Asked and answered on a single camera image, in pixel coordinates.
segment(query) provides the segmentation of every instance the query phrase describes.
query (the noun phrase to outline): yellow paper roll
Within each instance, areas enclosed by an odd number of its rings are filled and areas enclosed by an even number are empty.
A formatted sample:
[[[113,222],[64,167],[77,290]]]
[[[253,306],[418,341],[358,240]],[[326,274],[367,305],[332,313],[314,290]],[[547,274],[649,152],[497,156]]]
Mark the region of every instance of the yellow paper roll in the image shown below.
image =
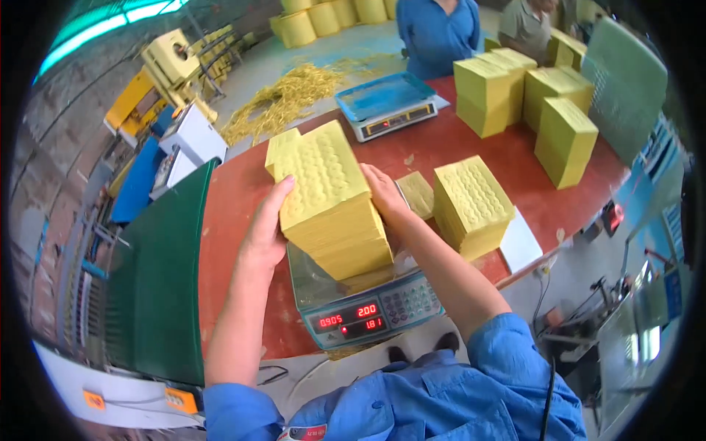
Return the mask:
[[[280,17],[270,17],[270,29],[274,32],[275,36],[282,39],[282,30],[280,29]]]
[[[341,30],[331,3],[312,6],[307,13],[317,37],[325,37]]]
[[[360,23],[364,25],[375,25],[388,20],[383,0],[355,0],[355,9],[358,11]]]
[[[388,18],[390,20],[396,18],[395,7],[397,7],[397,0],[385,0],[385,9],[388,12]]]
[[[351,0],[332,0],[333,12],[338,19],[338,25],[343,28],[350,28],[358,23],[358,17],[355,14],[355,8],[351,4]]]
[[[306,11],[300,11],[280,19],[282,42],[285,47],[300,47],[316,40],[311,20]]]
[[[311,8],[313,3],[311,0],[282,0],[282,7],[285,9],[285,13],[293,14],[295,12],[303,11],[304,9]]]

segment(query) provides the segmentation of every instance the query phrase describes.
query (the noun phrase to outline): weighing scale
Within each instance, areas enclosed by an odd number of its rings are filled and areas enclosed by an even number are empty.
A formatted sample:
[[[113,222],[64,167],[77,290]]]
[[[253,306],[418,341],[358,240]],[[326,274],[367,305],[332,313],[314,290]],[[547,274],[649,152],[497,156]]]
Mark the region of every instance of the weighing scale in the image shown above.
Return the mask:
[[[335,99],[364,143],[438,115],[434,95],[420,79],[400,72],[339,92]]]
[[[419,268],[367,291],[347,296],[347,287],[326,274],[304,251],[287,244],[297,310],[324,350],[375,342],[444,309]]]

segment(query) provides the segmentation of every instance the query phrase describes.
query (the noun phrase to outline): black shoe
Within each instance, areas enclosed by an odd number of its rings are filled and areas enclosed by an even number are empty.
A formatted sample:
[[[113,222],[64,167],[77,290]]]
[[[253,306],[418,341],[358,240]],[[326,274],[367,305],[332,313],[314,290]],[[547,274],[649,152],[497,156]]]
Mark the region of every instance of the black shoe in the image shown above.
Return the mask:
[[[458,341],[458,336],[456,335],[456,333],[447,332],[446,334],[441,336],[438,342],[436,342],[434,351],[440,351],[441,349],[451,349],[453,353],[456,354],[456,351],[458,351],[459,347],[460,343]]]
[[[390,363],[395,363],[397,361],[404,361],[405,363],[409,363],[409,359],[402,351],[402,349],[400,349],[399,346],[388,347],[388,358],[390,359]]]

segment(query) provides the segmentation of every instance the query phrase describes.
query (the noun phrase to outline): blue work uniform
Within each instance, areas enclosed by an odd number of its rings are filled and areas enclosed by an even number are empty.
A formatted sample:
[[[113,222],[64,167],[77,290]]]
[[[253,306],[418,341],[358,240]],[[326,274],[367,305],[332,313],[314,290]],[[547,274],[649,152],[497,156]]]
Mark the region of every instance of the blue work uniform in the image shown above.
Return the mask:
[[[422,80],[453,74],[453,62],[473,57],[481,23],[473,0],[458,0],[447,16],[434,0],[398,0],[397,27],[405,42],[407,70]]]
[[[471,336],[467,348],[470,365],[458,363],[450,349],[401,370],[395,365],[406,363],[393,363],[311,400],[287,426],[264,392],[211,386],[203,393],[208,439],[539,439],[551,369],[527,323],[512,313],[499,315]],[[586,438],[581,402],[559,375],[550,409],[547,440]],[[291,428],[313,436],[292,437]]]

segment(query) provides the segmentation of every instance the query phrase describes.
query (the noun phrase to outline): red and white label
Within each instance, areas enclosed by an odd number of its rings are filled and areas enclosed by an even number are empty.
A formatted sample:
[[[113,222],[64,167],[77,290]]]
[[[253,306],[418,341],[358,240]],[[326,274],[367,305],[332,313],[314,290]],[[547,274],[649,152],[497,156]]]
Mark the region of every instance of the red and white label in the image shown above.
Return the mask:
[[[277,441],[321,441],[326,435],[326,424],[312,427],[285,427]]]

